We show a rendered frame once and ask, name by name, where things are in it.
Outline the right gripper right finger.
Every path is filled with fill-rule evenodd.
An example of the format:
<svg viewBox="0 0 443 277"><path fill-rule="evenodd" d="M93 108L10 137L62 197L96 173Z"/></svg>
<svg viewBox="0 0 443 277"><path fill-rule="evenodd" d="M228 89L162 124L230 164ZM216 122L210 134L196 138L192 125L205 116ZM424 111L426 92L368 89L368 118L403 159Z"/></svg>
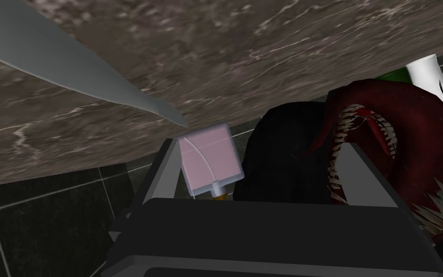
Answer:
<svg viewBox="0 0 443 277"><path fill-rule="evenodd" d="M341 145L336 169L349 205L409 209L357 144Z"/></svg>

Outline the white cup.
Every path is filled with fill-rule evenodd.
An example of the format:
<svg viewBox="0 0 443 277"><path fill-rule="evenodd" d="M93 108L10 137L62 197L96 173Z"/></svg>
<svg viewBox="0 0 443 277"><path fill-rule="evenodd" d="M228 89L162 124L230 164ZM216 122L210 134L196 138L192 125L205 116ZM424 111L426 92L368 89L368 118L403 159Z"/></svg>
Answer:
<svg viewBox="0 0 443 277"><path fill-rule="evenodd" d="M408 63L406 68L414 86L435 95L443 102L443 72L435 54Z"/></svg>

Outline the dark red toothed plant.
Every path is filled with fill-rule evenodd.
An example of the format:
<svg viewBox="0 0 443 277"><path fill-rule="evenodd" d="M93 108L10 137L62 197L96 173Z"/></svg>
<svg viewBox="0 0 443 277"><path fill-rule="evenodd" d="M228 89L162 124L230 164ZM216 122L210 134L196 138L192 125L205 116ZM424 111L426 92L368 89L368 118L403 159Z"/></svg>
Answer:
<svg viewBox="0 0 443 277"><path fill-rule="evenodd" d="M355 143L435 242L443 241L443 102L402 82L364 79L329 92L308 154L328 151L331 200L350 204L337 157Z"/></svg>

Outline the black round pot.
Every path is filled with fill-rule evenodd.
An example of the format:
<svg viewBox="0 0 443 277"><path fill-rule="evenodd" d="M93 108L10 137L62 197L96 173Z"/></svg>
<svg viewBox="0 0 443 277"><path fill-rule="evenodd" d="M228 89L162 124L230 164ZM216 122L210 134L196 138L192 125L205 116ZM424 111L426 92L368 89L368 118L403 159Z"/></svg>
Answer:
<svg viewBox="0 0 443 277"><path fill-rule="evenodd" d="M234 186L234 201L338 204L328 189L329 157L334 136L309 147L322 130L325 104L290 102L269 109L250 135Z"/></svg>

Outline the green object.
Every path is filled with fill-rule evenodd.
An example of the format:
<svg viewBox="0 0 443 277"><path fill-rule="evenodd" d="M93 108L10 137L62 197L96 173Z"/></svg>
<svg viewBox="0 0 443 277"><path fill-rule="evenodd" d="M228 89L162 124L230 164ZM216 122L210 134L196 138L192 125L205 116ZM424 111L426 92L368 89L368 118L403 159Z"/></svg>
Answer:
<svg viewBox="0 0 443 277"><path fill-rule="evenodd" d="M406 67L395 69L381 76L378 76L375 79L412 84L412 80Z"/></svg>

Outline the pink square bottle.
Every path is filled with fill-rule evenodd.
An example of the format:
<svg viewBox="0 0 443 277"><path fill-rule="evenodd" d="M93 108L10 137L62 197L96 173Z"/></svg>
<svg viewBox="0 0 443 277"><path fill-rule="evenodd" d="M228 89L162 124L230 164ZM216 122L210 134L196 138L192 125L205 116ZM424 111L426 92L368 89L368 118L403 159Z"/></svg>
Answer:
<svg viewBox="0 0 443 277"><path fill-rule="evenodd" d="M225 200L226 186L245 176L229 126L217 124L177 139L189 195L209 192L213 199Z"/></svg>

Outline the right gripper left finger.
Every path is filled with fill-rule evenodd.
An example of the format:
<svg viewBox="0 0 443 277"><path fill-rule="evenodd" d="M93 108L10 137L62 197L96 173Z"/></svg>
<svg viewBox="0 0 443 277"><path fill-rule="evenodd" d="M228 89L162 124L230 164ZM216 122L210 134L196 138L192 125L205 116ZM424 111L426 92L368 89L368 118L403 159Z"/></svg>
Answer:
<svg viewBox="0 0 443 277"><path fill-rule="evenodd" d="M152 198L173 198L181 167L179 139L166 139L139 186L132 205L140 206Z"/></svg>

